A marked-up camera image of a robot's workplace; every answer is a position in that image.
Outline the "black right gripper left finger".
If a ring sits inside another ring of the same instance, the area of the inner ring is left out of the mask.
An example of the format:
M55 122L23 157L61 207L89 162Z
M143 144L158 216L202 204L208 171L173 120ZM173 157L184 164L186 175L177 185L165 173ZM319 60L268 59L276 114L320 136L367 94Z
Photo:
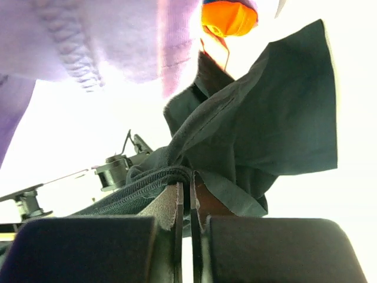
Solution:
M136 216L45 218L16 234L2 282L181 282L183 186Z

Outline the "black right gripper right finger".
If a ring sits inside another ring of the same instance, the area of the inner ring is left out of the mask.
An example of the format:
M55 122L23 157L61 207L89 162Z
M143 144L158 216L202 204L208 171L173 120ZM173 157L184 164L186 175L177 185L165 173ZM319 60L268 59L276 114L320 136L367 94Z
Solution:
M197 173L190 206L194 282L366 281L335 222L236 216Z

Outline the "black t shirt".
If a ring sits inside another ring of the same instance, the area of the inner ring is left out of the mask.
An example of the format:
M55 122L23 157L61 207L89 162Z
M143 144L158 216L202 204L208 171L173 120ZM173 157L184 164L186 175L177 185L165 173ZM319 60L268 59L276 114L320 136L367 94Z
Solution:
M338 166L336 90L325 27L317 20L271 42L238 80L211 91L197 79L164 109L172 139L81 216L141 212L168 185L199 175L237 216L267 215L279 176Z

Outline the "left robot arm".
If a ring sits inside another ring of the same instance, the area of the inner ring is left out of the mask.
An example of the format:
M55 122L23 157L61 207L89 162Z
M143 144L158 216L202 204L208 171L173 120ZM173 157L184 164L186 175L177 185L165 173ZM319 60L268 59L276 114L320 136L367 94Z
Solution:
M139 135L132 135L128 132L121 153L106 158L103 165L93 166L46 183L12 192L2 196L1 203L13 201L18 209L21 222L49 216L52 211L45 211L39 205L37 199L39 190L49 189L55 185L65 185L76 180L84 181L88 177L94 177L102 193L112 193L125 185L130 168L140 164L152 152L151 147Z

